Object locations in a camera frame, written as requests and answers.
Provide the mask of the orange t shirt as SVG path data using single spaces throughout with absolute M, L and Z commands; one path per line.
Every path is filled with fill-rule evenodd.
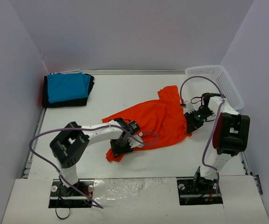
M 187 132 L 187 122 L 180 106 L 180 96 L 176 85 L 166 86 L 158 91 L 159 99 L 139 103 L 123 111 L 102 119 L 103 123 L 115 118 L 134 120 L 138 123 L 144 143 L 153 145 L 134 148 L 146 151 L 168 147 L 183 141 Z

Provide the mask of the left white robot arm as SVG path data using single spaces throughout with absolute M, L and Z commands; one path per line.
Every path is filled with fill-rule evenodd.
M 85 129 L 84 131 L 61 131 L 50 143 L 52 153 L 59 165 L 60 174 L 65 179 L 62 190 L 68 195 L 78 192 L 79 178 L 76 164 L 87 146 L 109 140 L 115 157 L 130 153 L 135 147 L 144 146 L 138 135 L 140 127 L 135 121 L 127 123 L 122 118 L 116 118 L 94 126 L 79 126 L 76 122 L 71 122 L 66 128 Z

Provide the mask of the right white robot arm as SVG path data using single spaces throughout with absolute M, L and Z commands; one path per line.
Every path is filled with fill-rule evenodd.
M 215 116 L 213 129 L 202 155 L 202 165 L 197 169 L 192 187 L 202 193 L 217 182 L 219 172 L 226 163 L 247 148 L 250 117 L 231 107 L 222 94 L 204 93 L 197 110 L 184 114 L 187 133 L 198 130 L 208 118 Z

